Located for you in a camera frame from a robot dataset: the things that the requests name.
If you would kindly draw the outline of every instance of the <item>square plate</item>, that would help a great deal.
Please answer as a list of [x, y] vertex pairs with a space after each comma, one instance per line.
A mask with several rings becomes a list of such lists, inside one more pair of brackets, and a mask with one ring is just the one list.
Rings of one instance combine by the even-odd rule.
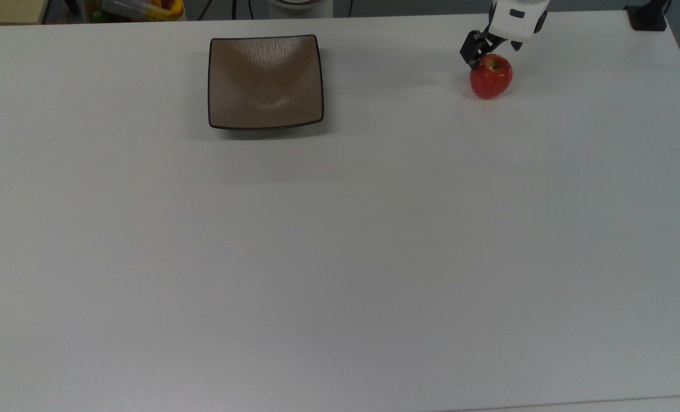
[[214, 128], [262, 130], [324, 119], [317, 37], [212, 39], [208, 115]]

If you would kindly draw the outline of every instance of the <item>table surface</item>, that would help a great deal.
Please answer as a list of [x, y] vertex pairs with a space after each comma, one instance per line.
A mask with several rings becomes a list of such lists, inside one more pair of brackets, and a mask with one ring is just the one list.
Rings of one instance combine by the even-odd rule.
[[[680, 53], [622, 11], [0, 27], [0, 411], [680, 395]], [[215, 130], [212, 37], [316, 34], [322, 123]]]
[[572, 405], [509, 407], [500, 412], [680, 412], [680, 397]]
[[39, 24], [47, 0], [0, 0], [0, 24]]

